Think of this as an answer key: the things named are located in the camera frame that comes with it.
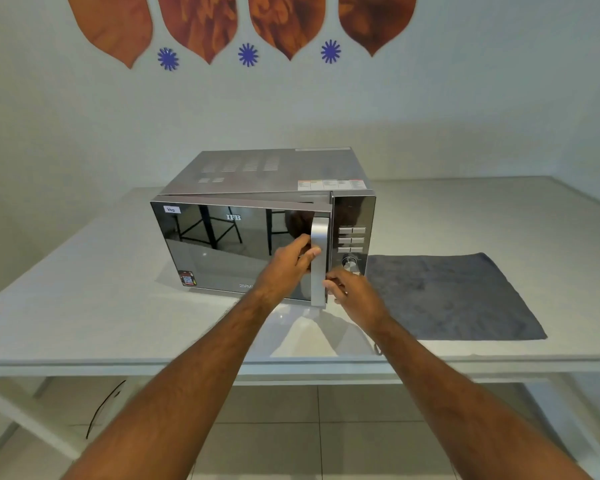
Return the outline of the person's left hand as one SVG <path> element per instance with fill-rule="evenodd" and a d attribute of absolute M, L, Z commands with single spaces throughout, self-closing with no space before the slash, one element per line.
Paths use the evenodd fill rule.
<path fill-rule="evenodd" d="M 253 291 L 264 303 L 277 306 L 288 297 L 302 277 L 310 271 L 298 271 L 296 263 L 306 250 L 312 247 L 310 236 L 302 234 L 290 244 L 279 248 L 270 263 L 259 274 Z"/>

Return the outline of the person's right hand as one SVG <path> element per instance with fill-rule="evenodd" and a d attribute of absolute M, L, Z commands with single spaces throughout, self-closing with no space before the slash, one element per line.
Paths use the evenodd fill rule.
<path fill-rule="evenodd" d="M 346 291 L 328 291 L 343 307 L 349 318 L 369 337 L 375 338 L 395 325 L 387 307 L 367 279 L 344 268 L 330 271 L 326 278 L 339 278 Z"/>

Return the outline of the silver microwave oven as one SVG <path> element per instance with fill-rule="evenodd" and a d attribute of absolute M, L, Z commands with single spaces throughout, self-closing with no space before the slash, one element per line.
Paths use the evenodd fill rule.
<path fill-rule="evenodd" d="M 362 179 L 367 190 L 297 191 L 298 180 Z M 350 147 L 204 151 L 151 201 L 184 288 L 243 294 L 302 234 L 322 250 L 286 301 L 325 308 L 334 267 L 365 274 L 376 193 Z"/>

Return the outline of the person's right forearm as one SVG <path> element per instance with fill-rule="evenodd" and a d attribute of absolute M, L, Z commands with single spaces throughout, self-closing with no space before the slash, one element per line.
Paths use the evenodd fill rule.
<path fill-rule="evenodd" d="M 463 480 L 593 480 L 528 421 L 430 352 L 391 316 L 379 315 L 363 327 Z"/>

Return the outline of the person's left forearm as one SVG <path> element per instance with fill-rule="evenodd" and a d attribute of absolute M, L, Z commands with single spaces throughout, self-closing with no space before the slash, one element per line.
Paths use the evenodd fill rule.
<path fill-rule="evenodd" d="M 281 298 L 247 293 L 136 393 L 62 480 L 186 480 L 241 364 Z"/>

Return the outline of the white warning label strip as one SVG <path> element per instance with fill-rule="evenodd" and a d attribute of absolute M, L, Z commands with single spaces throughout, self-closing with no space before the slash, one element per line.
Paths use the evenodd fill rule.
<path fill-rule="evenodd" d="M 360 191 L 367 190 L 365 181 L 362 179 L 321 179 L 321 180 L 298 180 L 297 191 Z"/>

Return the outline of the grey cloth mat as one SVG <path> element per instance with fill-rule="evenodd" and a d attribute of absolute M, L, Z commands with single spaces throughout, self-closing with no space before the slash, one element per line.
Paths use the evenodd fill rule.
<path fill-rule="evenodd" d="M 484 253 L 371 255 L 365 275 L 392 317 L 419 340 L 547 338 L 523 298 Z"/>

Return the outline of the white table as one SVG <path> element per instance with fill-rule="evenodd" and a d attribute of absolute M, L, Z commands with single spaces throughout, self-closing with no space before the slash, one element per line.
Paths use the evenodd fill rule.
<path fill-rule="evenodd" d="M 547 382 L 600 463 L 600 416 L 573 382 L 600 373 L 600 203 L 547 178 L 374 185 L 371 251 L 484 252 L 548 338 L 424 341 L 480 382 Z M 232 296 L 185 289 L 150 201 L 126 193 L 0 292 L 0 378 L 152 376 L 204 334 Z"/>

